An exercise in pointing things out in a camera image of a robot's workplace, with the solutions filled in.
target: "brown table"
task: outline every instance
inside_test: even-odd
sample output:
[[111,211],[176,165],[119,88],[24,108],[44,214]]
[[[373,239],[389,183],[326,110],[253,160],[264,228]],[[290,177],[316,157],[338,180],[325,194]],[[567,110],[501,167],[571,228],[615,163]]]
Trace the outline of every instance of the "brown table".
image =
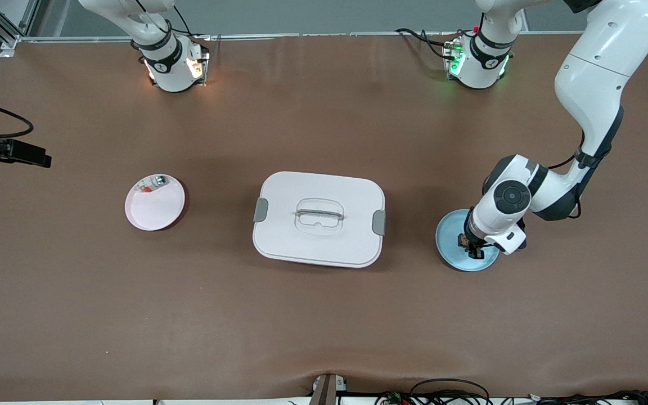
[[[439,219],[497,160],[555,164],[581,130],[553,91],[574,36],[524,36],[474,91],[403,38],[224,42],[209,84],[167,94],[128,44],[20,44],[0,106],[49,170],[0,164],[0,401],[302,395],[465,377],[493,395],[648,389],[648,58],[583,217],[528,215],[529,248],[476,274],[442,263]],[[0,131],[16,122],[0,115]],[[259,187],[281,171],[375,180],[388,234],[367,269],[265,259]],[[144,175],[188,187],[177,226],[123,203]]]

